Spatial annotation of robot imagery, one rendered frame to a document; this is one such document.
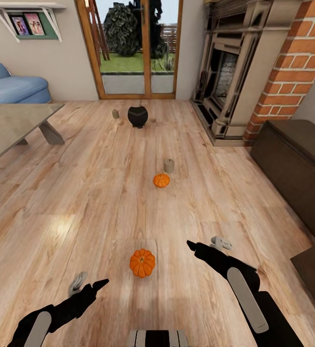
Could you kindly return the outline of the cauldron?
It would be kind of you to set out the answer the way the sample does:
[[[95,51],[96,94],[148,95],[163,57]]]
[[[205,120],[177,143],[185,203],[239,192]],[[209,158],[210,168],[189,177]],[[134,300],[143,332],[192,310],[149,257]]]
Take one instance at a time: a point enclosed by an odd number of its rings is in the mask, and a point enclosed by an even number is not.
[[[145,107],[130,107],[128,110],[128,118],[133,127],[141,129],[147,123],[148,117]]]

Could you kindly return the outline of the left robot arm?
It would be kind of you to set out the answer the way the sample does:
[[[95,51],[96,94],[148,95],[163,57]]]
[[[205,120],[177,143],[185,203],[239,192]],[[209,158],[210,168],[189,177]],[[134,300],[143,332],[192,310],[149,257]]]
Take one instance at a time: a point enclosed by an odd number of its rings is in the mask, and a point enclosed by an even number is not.
[[[109,282],[105,279],[95,282],[93,286],[87,284],[80,290],[87,276],[85,271],[77,274],[68,288],[68,299],[59,305],[43,307],[21,319],[7,347],[41,347],[48,332],[53,334],[72,319],[78,319],[95,300],[97,291]]]

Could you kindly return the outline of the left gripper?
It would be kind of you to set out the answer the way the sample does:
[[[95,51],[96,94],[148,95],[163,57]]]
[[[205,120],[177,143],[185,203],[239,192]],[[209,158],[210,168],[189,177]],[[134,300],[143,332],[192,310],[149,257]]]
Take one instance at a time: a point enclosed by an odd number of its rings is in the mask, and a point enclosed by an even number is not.
[[[70,311],[68,322],[74,318],[78,319],[84,313],[84,311],[87,310],[88,306],[95,300],[97,291],[99,291],[108,282],[109,280],[105,279],[95,282],[93,286],[87,284],[80,293],[66,299],[65,302],[67,303]]]

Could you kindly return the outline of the pumpkin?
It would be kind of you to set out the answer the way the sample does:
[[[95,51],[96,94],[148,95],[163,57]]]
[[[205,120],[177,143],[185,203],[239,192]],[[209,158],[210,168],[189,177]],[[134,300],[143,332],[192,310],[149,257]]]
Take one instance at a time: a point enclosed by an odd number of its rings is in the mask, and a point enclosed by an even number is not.
[[[166,174],[158,174],[154,177],[153,183],[160,188],[166,187],[169,184],[170,178]]]
[[[156,257],[145,249],[136,251],[130,259],[130,269],[135,276],[145,278],[152,273],[155,268]]]

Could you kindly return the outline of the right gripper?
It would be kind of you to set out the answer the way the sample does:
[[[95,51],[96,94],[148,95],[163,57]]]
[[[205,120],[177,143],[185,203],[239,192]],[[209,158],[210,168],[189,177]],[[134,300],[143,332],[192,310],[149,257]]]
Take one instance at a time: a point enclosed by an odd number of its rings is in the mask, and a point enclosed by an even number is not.
[[[209,247],[204,243],[198,242],[194,243],[190,240],[187,241],[189,248],[194,251],[194,256],[198,259],[204,260],[213,269],[215,269],[215,259],[218,255],[225,255],[223,252],[217,250],[216,248]]]

